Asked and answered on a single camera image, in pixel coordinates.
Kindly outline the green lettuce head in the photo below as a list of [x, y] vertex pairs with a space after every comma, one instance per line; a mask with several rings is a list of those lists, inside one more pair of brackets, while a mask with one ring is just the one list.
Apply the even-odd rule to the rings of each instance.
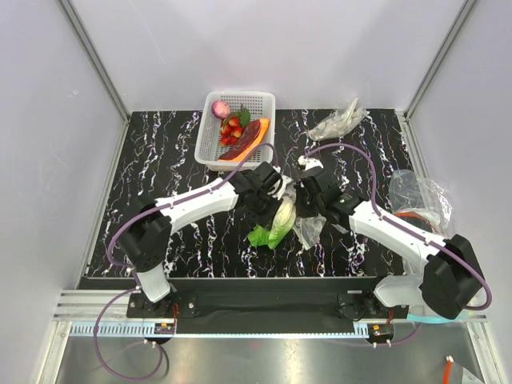
[[291, 231], [296, 220], [296, 208], [294, 202], [284, 197], [269, 230], [262, 226], [256, 226], [248, 235], [252, 246], [267, 246], [274, 250], [284, 237]]

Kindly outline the zip bag with white slices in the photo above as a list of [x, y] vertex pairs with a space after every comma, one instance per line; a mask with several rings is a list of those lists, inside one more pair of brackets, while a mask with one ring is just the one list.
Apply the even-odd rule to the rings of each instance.
[[[283, 200], [284, 197], [290, 198], [295, 205], [296, 190], [292, 179], [288, 176], [283, 177], [283, 182], [278, 189], [277, 196], [281, 200]], [[308, 250], [319, 243], [320, 234], [325, 223], [326, 220], [319, 215], [312, 218], [300, 218], [296, 210], [296, 220], [291, 230], [297, 235], [302, 247]]]

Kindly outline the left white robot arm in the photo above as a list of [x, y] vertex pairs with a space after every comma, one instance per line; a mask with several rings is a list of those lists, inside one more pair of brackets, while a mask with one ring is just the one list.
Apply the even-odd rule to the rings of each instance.
[[146, 296], [145, 308], [157, 317], [172, 309], [171, 286], [163, 269], [171, 235], [200, 219], [232, 210], [269, 229], [290, 183], [278, 166], [263, 162], [253, 170], [234, 170], [196, 190], [142, 204], [114, 243], [128, 257], [136, 286]]

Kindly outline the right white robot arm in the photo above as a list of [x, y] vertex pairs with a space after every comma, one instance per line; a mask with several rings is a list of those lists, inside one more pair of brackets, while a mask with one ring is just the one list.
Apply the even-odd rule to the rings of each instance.
[[299, 216], [320, 215], [332, 226], [378, 242], [412, 266], [411, 274], [382, 278], [363, 297], [370, 316], [381, 317], [396, 306], [424, 306], [454, 320], [484, 287], [482, 269], [467, 238], [444, 238], [405, 222], [363, 196], [342, 190], [319, 166], [301, 172], [295, 188]]

